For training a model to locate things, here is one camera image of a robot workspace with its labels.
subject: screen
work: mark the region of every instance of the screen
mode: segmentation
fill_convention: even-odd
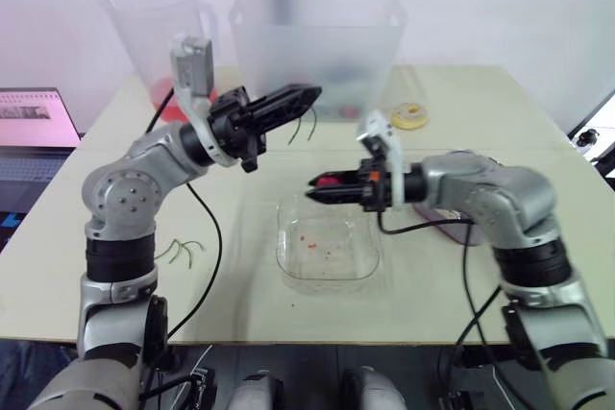
[[[0,252],[9,243],[11,236],[15,233],[19,223],[21,223],[25,216],[25,213],[0,212]]]
[[[74,148],[79,136],[59,92],[0,88],[0,146]]]

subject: white wall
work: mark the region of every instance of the white wall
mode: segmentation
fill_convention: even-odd
[[[207,1],[233,63],[233,0]],[[400,61],[502,64],[564,131],[615,87],[613,0],[402,2]],[[81,130],[131,69],[98,0],[0,0],[0,86],[58,86]]]

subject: black cylindrical joint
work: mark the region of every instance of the black cylindrical joint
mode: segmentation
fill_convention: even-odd
[[[154,269],[154,234],[134,240],[87,239],[87,278],[120,282],[145,276]]]
[[[184,124],[180,128],[180,140],[182,141],[182,146],[184,146],[185,153],[194,163],[202,167],[209,167],[213,164],[213,159],[201,144],[196,130],[190,124]]]
[[[404,175],[404,193],[406,202],[423,202],[427,197],[427,181],[423,176],[420,163],[411,165],[410,173]]]
[[[563,282],[572,273],[561,239],[527,249],[493,249],[502,277],[522,287],[542,287]]]

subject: black cable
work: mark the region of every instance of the black cable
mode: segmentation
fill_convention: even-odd
[[[158,122],[158,119],[160,119],[160,115],[162,114],[164,109],[168,106],[169,101],[171,101],[171,98],[173,98],[174,94],[175,94],[175,90],[173,89],[173,87],[171,87],[169,92],[166,94],[166,96],[162,100],[162,104],[156,110],[156,113],[154,114],[154,117],[152,117],[152,120],[150,120],[150,123],[148,124],[147,129],[145,129],[145,133],[146,134],[151,132],[154,129],[154,126],[156,125],[156,122]]]
[[[145,380],[145,386],[143,386],[143,393],[139,395],[140,404],[138,405],[138,410],[143,410],[145,408],[145,400],[146,398],[141,398],[144,394],[147,394],[149,390],[152,388],[152,381],[154,381],[154,374],[156,373],[156,368],[152,366],[150,368],[150,373],[147,375],[147,379]]]
[[[467,219],[435,220],[435,221],[427,221],[426,223],[421,223],[419,225],[408,226],[407,228],[385,229],[384,225],[382,224],[382,212],[379,211],[377,215],[378,215],[378,229],[380,229],[381,232],[386,235],[403,234],[405,232],[411,232],[412,230],[430,228],[432,226],[439,226],[439,225],[460,225],[460,224],[461,225],[472,225],[473,224],[472,220],[467,220]]]
[[[192,376],[191,374],[187,374],[185,376],[180,376],[179,378],[172,379],[166,384],[159,386],[158,388],[152,389],[151,391],[142,392],[138,395],[138,399],[141,401],[145,401],[148,398],[154,398],[156,396],[160,396],[167,391],[178,387],[180,384],[184,384],[190,382],[193,386],[197,385],[197,378]]]
[[[213,214],[211,209],[208,207],[205,201],[201,199],[201,197],[197,194],[197,192],[194,190],[192,185],[189,182],[187,182],[185,185],[187,186],[188,190],[192,193],[194,198],[197,200],[197,202],[201,204],[201,206],[208,213],[209,217],[211,218],[211,221],[213,222],[213,225],[215,226],[215,231],[218,234],[218,256],[216,258],[215,266],[213,268],[213,274],[211,274],[211,278],[209,279],[209,284],[207,288],[205,289],[205,292],[203,292],[203,295],[201,295],[201,298],[196,302],[192,310],[187,313],[187,315],[182,319],[182,321],[179,322],[175,327],[173,327],[173,329],[170,331],[168,335],[168,338],[171,338],[177,332],[177,330],[182,328],[182,326],[184,326],[184,324],[190,320],[190,318],[196,313],[196,311],[199,310],[199,308],[201,307],[201,304],[203,304],[203,301],[205,301],[205,298],[208,296],[209,291],[211,290],[211,286],[213,285],[213,282],[215,281],[215,278],[218,275],[218,269],[220,268],[220,262],[222,261],[222,231],[220,230],[220,225],[218,224],[218,220],[216,220],[215,215]]]
[[[160,373],[160,371],[158,371],[158,387],[159,388],[162,387],[162,374]],[[162,403],[162,393],[158,394],[158,398],[157,398],[158,410],[160,410],[161,403]]]
[[[463,246],[463,259],[461,261],[461,267],[462,267],[462,274],[463,274],[463,289],[465,291],[465,296],[468,299],[468,304],[470,304],[472,315],[475,319],[477,319],[476,326],[477,326],[477,331],[479,332],[480,342],[482,343],[482,346],[484,347],[484,351],[487,354],[489,362],[491,362],[491,365],[493,365],[493,368],[496,370],[496,373],[498,374],[500,380],[502,381],[504,386],[508,388],[508,391],[510,391],[510,394],[516,397],[517,400],[519,400],[523,405],[526,406],[526,408],[528,408],[528,410],[536,410],[536,407],[534,407],[525,397],[521,395],[521,393],[517,390],[517,388],[515,388],[512,385],[512,383],[508,380],[506,375],[502,372],[502,369],[498,365],[498,361],[496,359],[495,354],[493,353],[493,351],[491,350],[491,347],[487,344],[487,341],[485,340],[484,332],[482,331],[482,326],[480,325],[480,319],[478,315],[479,313],[477,312],[477,309],[474,306],[474,301],[472,300],[472,295],[470,294],[470,285],[468,282],[468,247],[470,244],[471,233],[472,233],[472,225],[469,224],[465,232],[465,241],[464,241],[464,246]]]
[[[451,376],[453,374],[453,360],[455,359],[455,355],[456,355],[457,349],[465,341],[465,339],[468,336],[468,334],[470,333],[470,331],[472,331],[472,328],[476,324],[477,319],[480,319],[482,317],[482,315],[487,311],[487,309],[489,309],[489,307],[491,306],[493,301],[496,298],[498,298],[498,295],[500,295],[500,292],[502,292],[502,287],[500,287],[500,285],[498,285],[498,287],[496,287],[496,289],[493,291],[493,293],[489,296],[487,301],[485,301],[482,304],[482,306],[480,307],[479,312],[477,312],[478,316],[477,317],[473,317],[472,320],[470,320],[470,322],[468,323],[468,325],[465,326],[465,328],[463,328],[463,331],[461,332],[461,334],[459,335],[459,337],[455,341],[455,344],[453,345],[453,350],[451,352],[451,357],[450,357],[450,360],[449,360],[449,363],[448,363],[447,369],[446,369],[446,374],[445,374],[446,379],[442,376],[442,370],[441,370],[441,367],[440,367],[440,364],[442,362],[442,351],[443,351],[444,347],[443,346],[440,347],[440,351],[438,352],[438,360],[437,360],[437,363],[436,363],[436,370],[437,370],[437,374],[438,374],[438,380],[440,381],[440,384],[442,385],[442,388],[444,388],[444,390],[447,391],[447,393],[449,393],[451,391]]]

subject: wire scrap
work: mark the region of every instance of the wire scrap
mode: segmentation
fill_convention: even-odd
[[[316,109],[314,109],[314,106],[310,107],[309,109],[311,110],[311,113],[314,114],[314,119],[311,123],[311,129],[309,130],[307,141],[311,140],[311,138],[314,135],[314,132],[316,132],[316,125],[318,125],[318,115],[316,114]],[[297,134],[299,134],[299,130],[301,129],[301,121],[302,121],[302,117],[299,117],[297,119],[297,127],[295,127],[295,132],[293,132],[293,134],[290,136],[290,139],[288,140],[288,143],[286,144],[287,146],[290,146],[292,142],[295,140],[295,138],[297,137]]]
[[[173,256],[171,256],[171,259],[169,259],[167,264],[171,264],[173,261],[175,261],[177,259],[178,256],[180,256],[185,251],[187,253],[187,255],[188,255],[188,269],[192,269],[192,262],[194,260],[194,253],[193,253],[193,250],[191,250],[188,247],[188,245],[190,245],[190,244],[196,245],[197,247],[199,247],[199,249],[201,249],[201,252],[203,252],[205,250],[205,247],[203,247],[203,244],[201,244],[201,242],[198,242],[196,240],[188,240],[186,242],[180,242],[179,239],[173,239],[171,241],[171,244],[167,247],[167,249],[164,252],[162,252],[161,254],[159,254],[158,256],[155,256],[154,259],[162,258],[166,254],[171,252],[171,250],[173,250],[173,248],[175,246],[177,246],[177,250],[175,251]]]

